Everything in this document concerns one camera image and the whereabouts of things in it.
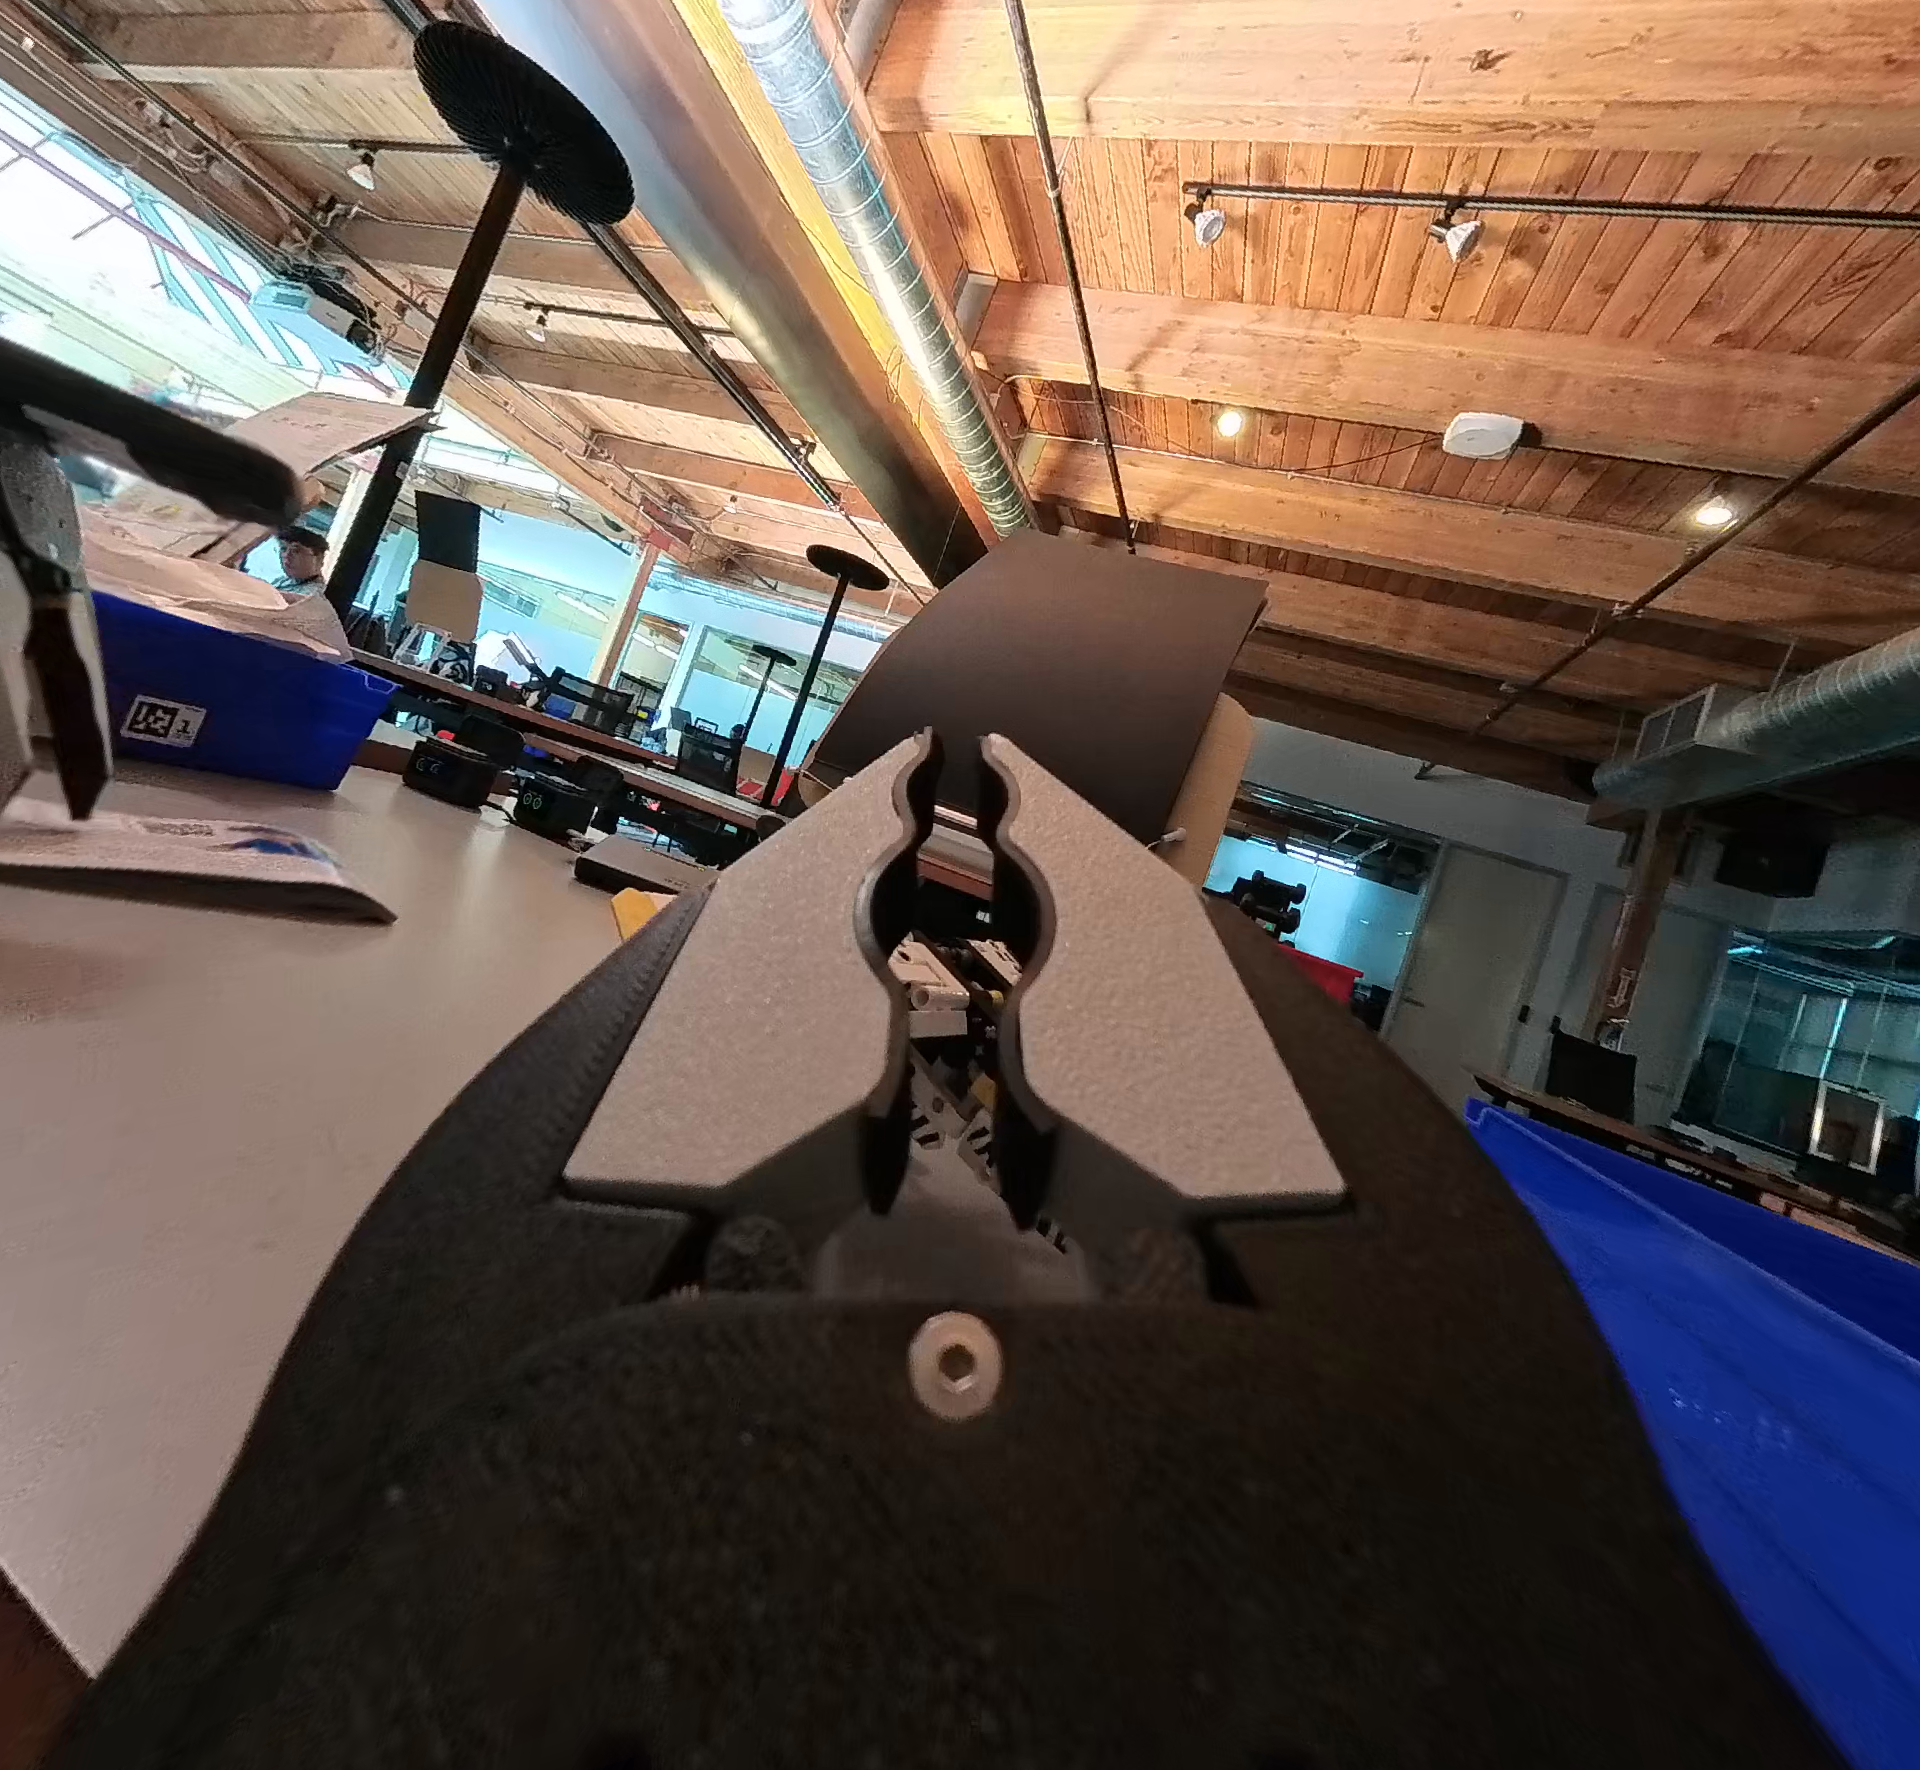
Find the brown cardboard sheet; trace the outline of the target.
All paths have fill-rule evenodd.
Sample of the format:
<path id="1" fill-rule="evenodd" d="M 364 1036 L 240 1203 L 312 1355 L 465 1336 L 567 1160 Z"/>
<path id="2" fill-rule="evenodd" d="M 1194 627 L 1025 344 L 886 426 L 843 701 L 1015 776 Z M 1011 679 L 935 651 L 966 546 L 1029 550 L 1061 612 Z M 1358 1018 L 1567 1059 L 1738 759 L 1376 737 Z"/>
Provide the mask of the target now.
<path id="1" fill-rule="evenodd" d="M 397 436 L 430 429 L 430 419 L 430 405 L 307 392 L 230 423 L 224 437 L 268 453 L 298 477 L 312 477 L 327 463 L 379 449 Z"/>

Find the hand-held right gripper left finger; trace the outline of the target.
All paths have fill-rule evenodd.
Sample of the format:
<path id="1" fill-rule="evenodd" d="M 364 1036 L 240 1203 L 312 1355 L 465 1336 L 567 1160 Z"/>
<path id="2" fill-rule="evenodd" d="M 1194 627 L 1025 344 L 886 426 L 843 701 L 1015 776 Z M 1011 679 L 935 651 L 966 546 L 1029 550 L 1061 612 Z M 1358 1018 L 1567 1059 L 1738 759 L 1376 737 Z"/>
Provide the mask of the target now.
<path id="1" fill-rule="evenodd" d="M 898 740 L 700 898 L 562 1181 L 702 1216 L 891 1211 L 913 915 L 942 737 Z"/>

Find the black portable power station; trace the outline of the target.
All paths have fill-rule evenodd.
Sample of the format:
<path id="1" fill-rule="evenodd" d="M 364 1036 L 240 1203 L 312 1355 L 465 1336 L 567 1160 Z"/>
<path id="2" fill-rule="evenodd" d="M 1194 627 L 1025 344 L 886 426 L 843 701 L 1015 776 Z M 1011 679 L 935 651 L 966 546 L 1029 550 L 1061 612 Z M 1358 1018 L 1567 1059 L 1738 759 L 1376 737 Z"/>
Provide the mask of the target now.
<path id="1" fill-rule="evenodd" d="M 620 830 L 626 789 L 623 776 L 542 776 L 521 768 L 515 771 L 508 822 L 542 841 L 568 846 L 596 825 L 602 832 Z"/>
<path id="2" fill-rule="evenodd" d="M 494 798 L 499 759 L 447 737 L 418 737 L 401 765 L 403 789 L 479 812 Z"/>

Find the yellow white lego airplane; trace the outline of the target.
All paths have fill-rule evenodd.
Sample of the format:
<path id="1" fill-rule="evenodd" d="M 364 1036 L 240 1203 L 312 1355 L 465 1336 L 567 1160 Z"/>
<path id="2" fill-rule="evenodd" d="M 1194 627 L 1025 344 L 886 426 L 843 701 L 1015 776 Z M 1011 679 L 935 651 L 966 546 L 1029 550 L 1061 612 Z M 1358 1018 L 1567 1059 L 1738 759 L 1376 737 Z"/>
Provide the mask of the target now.
<path id="1" fill-rule="evenodd" d="M 908 1179 L 997 1191 L 997 993 L 921 937 L 888 962 L 852 922 L 801 918 L 761 958 L 713 887 L 593 1103 L 567 1181 L 715 1220 L 888 1213 Z"/>

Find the black flat power box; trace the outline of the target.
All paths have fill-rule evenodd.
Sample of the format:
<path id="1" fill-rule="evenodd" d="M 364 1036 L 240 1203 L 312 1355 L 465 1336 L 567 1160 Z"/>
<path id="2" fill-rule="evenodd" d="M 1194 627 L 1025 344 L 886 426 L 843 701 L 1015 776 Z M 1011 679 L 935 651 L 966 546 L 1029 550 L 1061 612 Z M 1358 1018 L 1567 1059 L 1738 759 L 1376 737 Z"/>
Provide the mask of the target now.
<path id="1" fill-rule="evenodd" d="M 718 869 L 691 862 L 668 846 L 605 832 L 577 849 L 571 875 L 575 883 L 602 893 L 620 893 L 630 887 L 676 898 L 706 892 L 715 883 Z"/>

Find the silver ventilation duct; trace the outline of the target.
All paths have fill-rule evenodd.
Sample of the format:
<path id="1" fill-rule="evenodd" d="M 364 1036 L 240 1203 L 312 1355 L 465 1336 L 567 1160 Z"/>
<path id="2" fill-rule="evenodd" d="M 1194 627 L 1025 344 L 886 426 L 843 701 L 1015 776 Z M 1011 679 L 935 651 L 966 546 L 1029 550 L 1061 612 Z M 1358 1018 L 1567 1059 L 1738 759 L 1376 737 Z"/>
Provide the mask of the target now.
<path id="1" fill-rule="evenodd" d="M 1916 751 L 1916 630 L 1901 630 L 1764 693 L 1703 688 L 1644 716 L 1595 798 L 1634 811 L 1703 807 Z"/>
<path id="2" fill-rule="evenodd" d="M 888 388 L 990 534 L 1036 525 L 947 292 L 898 193 L 832 0 L 673 0 L 874 348 Z"/>

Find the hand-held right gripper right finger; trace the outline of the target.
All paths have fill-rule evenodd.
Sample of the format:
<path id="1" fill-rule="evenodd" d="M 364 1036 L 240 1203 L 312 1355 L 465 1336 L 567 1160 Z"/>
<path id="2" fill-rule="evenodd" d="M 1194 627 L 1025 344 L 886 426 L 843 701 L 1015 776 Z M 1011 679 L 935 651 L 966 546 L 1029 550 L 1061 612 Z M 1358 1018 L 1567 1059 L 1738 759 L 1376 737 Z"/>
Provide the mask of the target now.
<path id="1" fill-rule="evenodd" d="M 1018 1230 L 1330 1213 L 1346 1185 L 1191 887 L 1004 734 L 983 737 L 994 1176 Z"/>

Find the blue plastic bin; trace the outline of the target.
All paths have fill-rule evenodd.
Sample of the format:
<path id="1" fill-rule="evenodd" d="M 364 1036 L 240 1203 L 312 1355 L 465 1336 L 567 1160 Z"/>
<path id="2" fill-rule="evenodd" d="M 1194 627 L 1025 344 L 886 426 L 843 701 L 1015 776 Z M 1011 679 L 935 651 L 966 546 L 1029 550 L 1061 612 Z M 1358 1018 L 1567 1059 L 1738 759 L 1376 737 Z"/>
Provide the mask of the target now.
<path id="1" fill-rule="evenodd" d="M 1668 1490 L 1850 1768 L 1916 1768 L 1916 1267 L 1488 1100 Z"/>
<path id="2" fill-rule="evenodd" d="M 397 686 L 116 595 L 92 597 L 116 757 L 332 794 Z"/>

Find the lego instruction booklet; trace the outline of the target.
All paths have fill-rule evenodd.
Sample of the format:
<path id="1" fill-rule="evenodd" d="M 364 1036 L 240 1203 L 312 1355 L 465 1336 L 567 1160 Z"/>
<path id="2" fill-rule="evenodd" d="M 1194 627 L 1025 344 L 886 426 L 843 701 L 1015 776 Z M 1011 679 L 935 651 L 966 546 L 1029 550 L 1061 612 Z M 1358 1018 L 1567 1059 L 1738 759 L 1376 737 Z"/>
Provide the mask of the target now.
<path id="1" fill-rule="evenodd" d="M 397 922 L 327 846 L 272 822 L 71 820 L 54 804 L 14 798 L 3 811 L 3 883 L 228 912 Z"/>

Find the black tablet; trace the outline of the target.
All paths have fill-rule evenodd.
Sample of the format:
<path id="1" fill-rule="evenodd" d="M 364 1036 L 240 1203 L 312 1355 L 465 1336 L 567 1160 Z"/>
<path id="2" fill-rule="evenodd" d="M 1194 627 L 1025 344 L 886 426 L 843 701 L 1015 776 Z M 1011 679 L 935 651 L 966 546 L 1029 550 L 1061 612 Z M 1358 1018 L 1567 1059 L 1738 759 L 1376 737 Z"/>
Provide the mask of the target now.
<path id="1" fill-rule="evenodd" d="M 1018 531 L 874 651 L 803 776 L 836 789 L 931 727 L 937 807 L 976 820 L 994 733 L 1154 841 L 1264 609 L 1260 579 Z"/>

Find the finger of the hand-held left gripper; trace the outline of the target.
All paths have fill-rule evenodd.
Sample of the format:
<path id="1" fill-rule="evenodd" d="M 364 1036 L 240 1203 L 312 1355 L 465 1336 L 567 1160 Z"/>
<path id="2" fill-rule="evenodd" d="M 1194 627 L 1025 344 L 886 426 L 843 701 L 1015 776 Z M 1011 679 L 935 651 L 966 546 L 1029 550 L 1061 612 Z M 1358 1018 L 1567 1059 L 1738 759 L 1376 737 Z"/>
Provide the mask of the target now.
<path id="1" fill-rule="evenodd" d="M 3 804 L 54 751 L 66 811 L 90 820 L 112 776 L 110 691 L 84 580 L 3 553 Z"/>

